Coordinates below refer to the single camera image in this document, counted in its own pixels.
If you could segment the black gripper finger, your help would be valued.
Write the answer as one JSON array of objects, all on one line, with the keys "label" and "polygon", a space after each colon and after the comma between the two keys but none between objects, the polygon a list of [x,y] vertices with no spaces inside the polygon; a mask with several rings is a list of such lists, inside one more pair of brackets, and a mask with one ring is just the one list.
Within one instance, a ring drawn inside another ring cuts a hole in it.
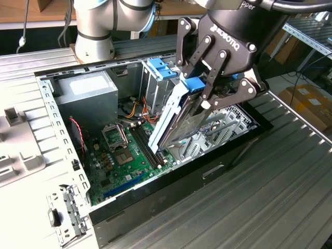
[{"label": "black gripper finger", "polygon": [[244,72],[240,79],[237,91],[232,95],[223,96],[215,91],[215,83],[222,75],[230,61],[231,55],[228,50],[221,50],[210,70],[205,88],[199,97],[199,104],[207,110],[217,110],[230,105],[246,102],[267,92],[267,84],[260,78],[255,68]]},{"label": "black gripper finger", "polygon": [[207,34],[199,38],[198,18],[182,17],[178,21],[176,39],[176,64],[182,67],[183,77],[201,75],[205,65],[202,60],[215,44],[215,37]]}]

